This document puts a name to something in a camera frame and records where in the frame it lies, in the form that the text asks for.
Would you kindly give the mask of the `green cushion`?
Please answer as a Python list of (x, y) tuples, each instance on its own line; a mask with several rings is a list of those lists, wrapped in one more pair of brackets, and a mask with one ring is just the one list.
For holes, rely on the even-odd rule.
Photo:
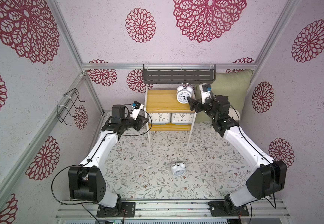
[(241, 116), (252, 74), (252, 70), (243, 70), (237, 73), (216, 73), (216, 79), (211, 83), (212, 93), (227, 96), (231, 107), (237, 110)]

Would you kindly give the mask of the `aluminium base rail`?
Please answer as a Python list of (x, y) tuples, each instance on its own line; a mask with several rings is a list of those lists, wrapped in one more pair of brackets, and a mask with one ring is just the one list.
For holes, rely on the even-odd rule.
[(242, 206), (228, 215), (222, 200), (123, 200), (122, 212), (110, 214), (97, 204), (61, 205), (54, 224), (291, 224), (291, 216), (281, 199), (262, 199)]

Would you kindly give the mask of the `white twin-bell alarm clock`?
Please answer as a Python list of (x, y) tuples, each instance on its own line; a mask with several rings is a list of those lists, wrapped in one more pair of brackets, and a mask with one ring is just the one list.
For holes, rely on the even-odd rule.
[(188, 98), (194, 98), (194, 88), (188, 83), (182, 83), (177, 88), (177, 101), (181, 104), (187, 104)]
[(171, 173), (173, 176), (181, 176), (186, 173), (186, 164), (184, 162), (177, 162), (171, 165)]

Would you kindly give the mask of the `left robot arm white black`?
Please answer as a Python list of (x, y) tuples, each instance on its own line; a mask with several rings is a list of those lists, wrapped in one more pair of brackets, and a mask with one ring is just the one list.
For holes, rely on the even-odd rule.
[(113, 215), (119, 215), (123, 211), (121, 196), (107, 189), (100, 168), (126, 130), (133, 128), (139, 131), (148, 123), (148, 118), (141, 116), (140, 111), (144, 111), (144, 105), (137, 101), (132, 103), (131, 110), (126, 105), (112, 106), (112, 114), (102, 127), (88, 156), (68, 170), (72, 199), (97, 203)]

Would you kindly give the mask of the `yellow wooden two-tier shelf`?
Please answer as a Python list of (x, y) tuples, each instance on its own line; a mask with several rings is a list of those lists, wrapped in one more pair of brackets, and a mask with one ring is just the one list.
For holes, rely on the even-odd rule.
[(194, 111), (190, 110), (188, 104), (181, 104), (177, 101), (177, 90), (146, 90), (145, 93), (145, 117), (150, 118), (150, 113), (194, 113), (193, 123), (190, 125), (175, 125), (171, 121), (165, 125), (153, 125), (150, 122), (146, 127), (149, 130), (148, 140), (151, 142), (151, 134), (153, 132), (185, 132), (186, 141), (190, 142), (196, 116)]

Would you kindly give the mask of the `white plush dog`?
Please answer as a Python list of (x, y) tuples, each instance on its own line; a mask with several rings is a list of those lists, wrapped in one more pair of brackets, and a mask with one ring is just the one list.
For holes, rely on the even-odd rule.
[(230, 107), (228, 116), (231, 117), (232, 119), (234, 119), (237, 123), (239, 123), (239, 121), (240, 121), (240, 113), (237, 110)]

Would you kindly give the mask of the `grey metal wall shelf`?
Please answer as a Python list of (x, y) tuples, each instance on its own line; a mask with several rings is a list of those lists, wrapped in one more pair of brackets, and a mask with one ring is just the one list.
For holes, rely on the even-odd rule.
[(211, 84), (216, 79), (215, 64), (203, 69), (162, 69), (143, 65), (143, 82), (145, 84)]

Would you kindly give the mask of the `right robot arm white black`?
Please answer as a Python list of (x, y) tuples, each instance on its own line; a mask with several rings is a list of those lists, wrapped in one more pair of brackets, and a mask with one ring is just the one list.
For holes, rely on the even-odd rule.
[(229, 115), (230, 103), (227, 96), (211, 96), (205, 101), (188, 97), (187, 100), (192, 111), (208, 115), (213, 129), (238, 150), (252, 170), (243, 187), (225, 196), (222, 209), (227, 215), (246, 215), (248, 203), (284, 189), (286, 163), (266, 154), (243, 132), (239, 122)]

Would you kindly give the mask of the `grey square alarm clock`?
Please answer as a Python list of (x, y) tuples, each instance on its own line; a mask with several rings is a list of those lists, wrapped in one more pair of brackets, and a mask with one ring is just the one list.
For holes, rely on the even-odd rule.
[(171, 121), (171, 113), (150, 113), (149, 122), (153, 125), (165, 125)]
[(175, 125), (190, 125), (193, 123), (194, 113), (172, 113), (171, 123)]

